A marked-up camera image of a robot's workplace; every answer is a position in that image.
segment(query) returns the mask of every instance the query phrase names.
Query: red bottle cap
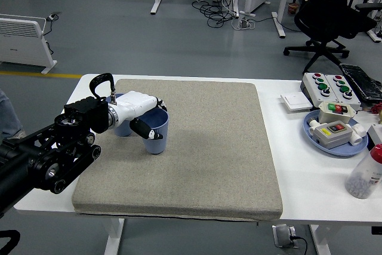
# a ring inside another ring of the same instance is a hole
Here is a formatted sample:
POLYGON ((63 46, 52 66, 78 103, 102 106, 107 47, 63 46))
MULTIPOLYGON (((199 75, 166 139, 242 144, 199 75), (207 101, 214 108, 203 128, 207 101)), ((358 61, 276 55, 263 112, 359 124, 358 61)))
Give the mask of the red bottle cap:
POLYGON ((382 164, 382 144, 379 143, 373 147, 370 151, 371 157, 376 161, 382 164))

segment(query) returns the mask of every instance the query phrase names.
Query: yellow floor line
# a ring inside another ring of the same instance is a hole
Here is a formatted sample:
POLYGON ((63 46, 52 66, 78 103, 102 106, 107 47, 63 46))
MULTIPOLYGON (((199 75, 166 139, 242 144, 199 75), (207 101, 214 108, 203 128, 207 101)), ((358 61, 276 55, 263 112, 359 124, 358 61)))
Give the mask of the yellow floor line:
POLYGON ((0 75, 32 76, 32 77, 53 77, 53 78, 72 78, 72 79, 80 79, 82 77, 82 75, 76 75, 76 74, 54 74, 54 73, 47 73, 46 75, 43 75, 41 73, 12 72, 12 71, 0 71, 0 75))

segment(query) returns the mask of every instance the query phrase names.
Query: gray floor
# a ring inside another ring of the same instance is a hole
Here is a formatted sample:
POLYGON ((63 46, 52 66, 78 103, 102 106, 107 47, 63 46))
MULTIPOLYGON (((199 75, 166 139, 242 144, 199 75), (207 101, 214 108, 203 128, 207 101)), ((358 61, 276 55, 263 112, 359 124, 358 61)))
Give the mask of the gray floor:
MULTIPOLYGON (((192 7, 194 0, 163 0, 157 15, 150 15, 153 0, 0 0, 0 13, 47 17, 59 12, 53 31, 45 38, 54 51, 51 73, 84 75, 111 72, 129 75, 201 76, 221 78, 301 79, 312 56, 282 54, 284 46, 303 45, 307 37, 286 30, 280 39, 272 20, 255 30, 235 31, 231 23, 213 29, 192 7)), ((256 19, 270 17, 279 0, 256 10, 256 19)), ((293 17, 283 24, 296 29, 293 17)), ((346 63, 361 66, 382 81, 381 45, 366 34, 341 42, 350 50, 346 63)), ((0 72, 35 72, 41 67, 2 63, 0 72)), ((326 59, 312 72, 339 73, 326 59)), ((28 133, 53 122, 78 80, 0 75, 0 86, 11 99, 28 133)), ((297 235, 315 254, 309 228, 296 225, 297 235)), ((0 229, 21 232, 12 254, 103 254, 106 232, 98 218, 25 215, 10 210, 0 229)), ((129 219, 119 254, 303 254, 273 243, 272 223, 206 222, 179 219, 129 219)), ((333 255, 380 251, 381 238, 370 227, 346 227, 333 238, 333 255)))

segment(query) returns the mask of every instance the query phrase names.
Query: jeans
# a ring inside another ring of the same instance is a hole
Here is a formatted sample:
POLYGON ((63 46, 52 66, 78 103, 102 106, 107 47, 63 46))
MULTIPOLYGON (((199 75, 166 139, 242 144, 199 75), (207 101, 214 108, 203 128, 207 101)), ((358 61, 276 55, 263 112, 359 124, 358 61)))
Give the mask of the jeans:
POLYGON ((2 139, 14 136, 22 128, 11 101, 0 89, 0 143, 2 139))

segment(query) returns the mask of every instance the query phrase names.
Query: chair base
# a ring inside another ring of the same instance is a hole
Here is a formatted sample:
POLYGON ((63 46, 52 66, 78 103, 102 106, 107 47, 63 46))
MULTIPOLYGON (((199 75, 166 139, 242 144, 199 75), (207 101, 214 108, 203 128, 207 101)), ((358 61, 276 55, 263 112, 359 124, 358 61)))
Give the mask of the chair base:
POLYGON ((336 58, 334 53, 341 53, 342 58, 347 58, 350 51, 345 49, 345 46, 337 41, 333 41, 338 45, 337 48, 327 47, 327 42, 318 42, 313 39, 306 41, 306 46, 297 46, 297 47, 285 47, 284 55, 289 55, 290 51, 302 51, 302 52, 314 52, 315 55, 310 59, 309 63, 305 66, 303 73, 306 73, 311 65, 318 59, 320 56, 325 56, 327 59, 331 60, 334 64, 339 66, 342 62, 336 58))

